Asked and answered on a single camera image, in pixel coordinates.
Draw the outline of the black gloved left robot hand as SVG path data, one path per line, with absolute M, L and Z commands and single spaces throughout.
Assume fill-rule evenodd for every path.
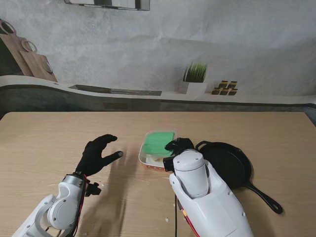
M 122 151 L 117 151 L 109 156 L 102 157 L 102 152 L 106 146 L 117 139 L 118 138 L 114 135 L 105 134 L 97 137 L 93 141 L 89 141 L 84 148 L 81 160 L 75 172 L 84 174 L 86 177 L 91 176 L 101 171 L 103 167 L 122 157 Z

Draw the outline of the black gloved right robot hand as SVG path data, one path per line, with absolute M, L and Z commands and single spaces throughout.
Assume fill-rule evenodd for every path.
M 177 156 L 188 149 L 195 149 L 189 138 L 176 138 L 165 145 L 165 149 L 171 152 L 171 156 Z

